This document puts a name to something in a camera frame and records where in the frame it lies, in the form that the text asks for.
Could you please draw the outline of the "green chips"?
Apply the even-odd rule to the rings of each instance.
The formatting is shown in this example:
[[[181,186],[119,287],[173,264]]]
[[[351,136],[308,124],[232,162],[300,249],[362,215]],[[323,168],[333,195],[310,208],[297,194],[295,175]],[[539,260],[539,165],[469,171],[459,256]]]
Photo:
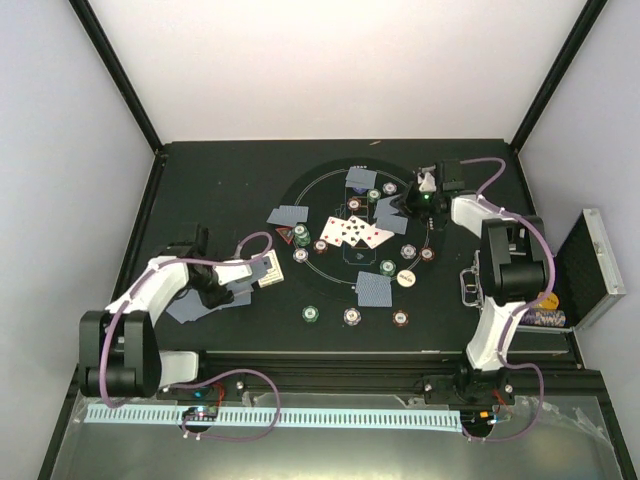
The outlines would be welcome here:
[[[304,224],[297,224],[292,232],[294,234],[294,243],[298,248],[306,247],[311,243],[309,230]]]
[[[376,204],[382,198],[382,193],[378,189],[370,189],[367,192],[367,200],[370,204]]]
[[[396,264],[394,261],[389,259],[382,260],[379,270],[381,275],[393,277],[396,273]]]

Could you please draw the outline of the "orange chips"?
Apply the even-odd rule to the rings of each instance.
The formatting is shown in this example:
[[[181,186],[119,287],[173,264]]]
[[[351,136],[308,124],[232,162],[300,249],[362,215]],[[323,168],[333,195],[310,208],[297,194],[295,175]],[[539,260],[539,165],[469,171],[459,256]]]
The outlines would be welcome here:
[[[313,249],[317,254],[324,254],[328,251],[328,243],[322,239],[316,240]]]
[[[429,247],[424,247],[420,250],[420,259],[423,261],[432,261],[435,257],[434,251]]]
[[[347,202],[347,207],[351,210],[351,211],[356,211],[358,209],[361,208],[361,202],[359,199],[357,198],[351,198],[348,202]]]

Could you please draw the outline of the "blue chips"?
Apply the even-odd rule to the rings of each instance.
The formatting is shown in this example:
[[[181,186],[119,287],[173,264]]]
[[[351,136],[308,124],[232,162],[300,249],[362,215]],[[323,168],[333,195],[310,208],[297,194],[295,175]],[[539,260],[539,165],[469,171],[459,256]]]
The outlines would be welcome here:
[[[297,248],[293,253],[293,259],[298,263],[305,263],[309,258],[309,252],[305,248]]]
[[[393,182],[386,182],[382,187],[382,191],[385,195],[392,196],[397,193],[398,186]]]
[[[401,247],[400,255],[403,259],[414,259],[417,255],[417,248],[411,244],[403,245]]]

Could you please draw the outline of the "white dealer button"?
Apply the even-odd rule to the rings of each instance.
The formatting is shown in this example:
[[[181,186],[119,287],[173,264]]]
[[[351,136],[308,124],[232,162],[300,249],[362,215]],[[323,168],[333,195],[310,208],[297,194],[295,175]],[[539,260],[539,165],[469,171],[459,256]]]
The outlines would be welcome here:
[[[409,269],[401,270],[396,275],[396,282],[403,288],[410,288],[415,285],[417,277]]]

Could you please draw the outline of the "green chip stack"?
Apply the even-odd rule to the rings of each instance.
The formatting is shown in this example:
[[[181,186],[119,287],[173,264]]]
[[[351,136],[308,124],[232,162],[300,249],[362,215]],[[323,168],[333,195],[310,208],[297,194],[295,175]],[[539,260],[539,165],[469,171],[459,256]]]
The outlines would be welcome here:
[[[315,323],[319,319],[319,310],[309,305],[303,308],[301,316],[306,323]]]

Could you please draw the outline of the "orange black chip stack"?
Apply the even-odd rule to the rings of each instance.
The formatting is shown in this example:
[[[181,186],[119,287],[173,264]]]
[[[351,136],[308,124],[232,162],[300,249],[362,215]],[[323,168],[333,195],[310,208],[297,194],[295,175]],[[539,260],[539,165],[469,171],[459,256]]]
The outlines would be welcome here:
[[[396,327],[405,327],[409,324],[409,316],[403,310],[397,310],[392,315],[392,322]]]

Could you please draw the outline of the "blue white chip stack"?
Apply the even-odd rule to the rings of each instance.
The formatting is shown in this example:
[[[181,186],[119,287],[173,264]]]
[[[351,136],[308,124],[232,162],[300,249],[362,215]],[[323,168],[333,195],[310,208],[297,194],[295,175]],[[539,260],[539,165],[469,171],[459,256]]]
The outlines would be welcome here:
[[[361,313],[356,308],[347,308],[343,314],[344,323],[355,326],[361,321]]]

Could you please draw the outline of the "blue playing card deck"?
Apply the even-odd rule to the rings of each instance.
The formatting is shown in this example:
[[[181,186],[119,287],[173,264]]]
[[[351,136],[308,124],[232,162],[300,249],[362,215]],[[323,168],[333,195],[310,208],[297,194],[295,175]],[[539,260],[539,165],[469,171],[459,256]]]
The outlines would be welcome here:
[[[221,305],[221,309],[241,307],[251,304],[251,297],[254,292],[252,281],[234,281],[228,283],[226,285],[226,289],[233,294],[233,298],[230,302]]]

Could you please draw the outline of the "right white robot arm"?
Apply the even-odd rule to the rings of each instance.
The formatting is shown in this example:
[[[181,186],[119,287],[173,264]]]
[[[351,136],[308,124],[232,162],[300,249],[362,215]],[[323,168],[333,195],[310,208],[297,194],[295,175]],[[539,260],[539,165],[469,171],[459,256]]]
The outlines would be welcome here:
[[[532,370],[539,381],[540,367],[532,362],[512,364],[508,350],[524,314],[546,299],[555,284],[556,269],[537,216],[522,216],[491,203],[488,187],[506,170],[498,170],[475,191],[466,187],[464,160],[443,160],[419,167],[393,206],[422,221],[448,216],[480,241],[478,254],[481,314],[463,360],[451,377],[451,390],[464,404],[480,404],[502,386],[508,371]]]

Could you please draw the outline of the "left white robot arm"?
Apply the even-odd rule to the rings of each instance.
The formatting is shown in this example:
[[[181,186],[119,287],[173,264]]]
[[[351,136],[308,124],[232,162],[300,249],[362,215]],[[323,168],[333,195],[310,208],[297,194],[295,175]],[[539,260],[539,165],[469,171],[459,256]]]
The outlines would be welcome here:
[[[199,365],[199,354],[161,350],[155,333],[158,319],[180,294],[194,291],[212,310],[232,303],[231,285],[252,277],[251,263],[239,256],[209,259],[208,240],[206,228],[192,226],[185,238],[150,259],[118,299],[82,316],[78,375],[84,396],[114,405],[118,398],[152,397],[174,384],[193,399],[213,391],[215,376]]]

